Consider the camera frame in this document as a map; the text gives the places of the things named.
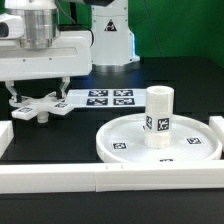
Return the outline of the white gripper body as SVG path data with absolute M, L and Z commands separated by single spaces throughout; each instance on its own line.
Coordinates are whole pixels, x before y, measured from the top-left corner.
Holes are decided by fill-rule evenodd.
M 24 49 L 18 40 L 0 40 L 0 81 L 88 75 L 91 43 L 89 31 L 61 32 L 45 49 Z

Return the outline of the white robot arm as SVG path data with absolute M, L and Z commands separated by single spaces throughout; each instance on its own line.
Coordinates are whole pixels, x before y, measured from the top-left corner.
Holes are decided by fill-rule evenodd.
M 60 1 L 89 5 L 92 27 L 59 23 Z M 5 0 L 0 14 L 0 82 L 15 102 L 19 80 L 60 78 L 63 99 L 70 79 L 92 69 L 122 71 L 139 60 L 128 26 L 128 0 Z

